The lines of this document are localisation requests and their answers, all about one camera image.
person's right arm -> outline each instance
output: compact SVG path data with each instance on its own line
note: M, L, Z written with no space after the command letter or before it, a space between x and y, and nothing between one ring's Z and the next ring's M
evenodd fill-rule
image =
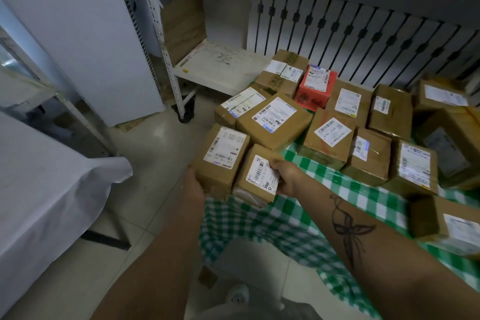
M271 161L384 319L478 319L480 294L414 241L287 161Z

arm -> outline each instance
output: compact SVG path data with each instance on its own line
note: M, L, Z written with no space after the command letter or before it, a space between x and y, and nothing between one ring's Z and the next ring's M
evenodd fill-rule
M385 319L473 319L480 295L441 262L295 164L273 161L295 197Z
M183 319L205 195L189 168L177 217L106 293L91 320Z

white table covering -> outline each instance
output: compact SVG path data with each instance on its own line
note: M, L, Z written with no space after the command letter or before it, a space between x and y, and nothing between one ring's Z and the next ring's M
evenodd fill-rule
M0 112L0 318L132 174L124 157L88 159Z

forearm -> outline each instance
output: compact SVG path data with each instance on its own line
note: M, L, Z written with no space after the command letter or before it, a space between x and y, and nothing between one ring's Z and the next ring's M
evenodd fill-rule
M183 319L203 214L203 203L184 203L114 283L91 319Z
M441 309L446 304L444 312L439 312L446 316L452 310L448 306L451 302L436 302L448 298L448 293L442 292L448 285L455 286L464 299L478 300L475 291L427 251L315 179L303 175L294 191L303 209L384 318L422 317L423 306L429 302L425 309L430 315L432 308Z

green and white checkered tablecloth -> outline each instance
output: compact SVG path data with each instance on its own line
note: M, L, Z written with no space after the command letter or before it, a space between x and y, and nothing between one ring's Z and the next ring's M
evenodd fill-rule
M308 175L351 204L409 236L405 199L382 188L358 183L338 171L299 156L296 148L297 145L293 143L283 152L287 161L296 163ZM480 206L480 201L459 191L440 188L439 195L466 205ZM272 243L299 264L315 268L325 285L342 301L372 317L380 317L296 199L277 196L273 204L263 209L254 208L234 197L227 201L208 199L200 233L205 262L213 263L228 242L238 237ZM480 291L480 268L477 264L430 245L422 246L471 287Z

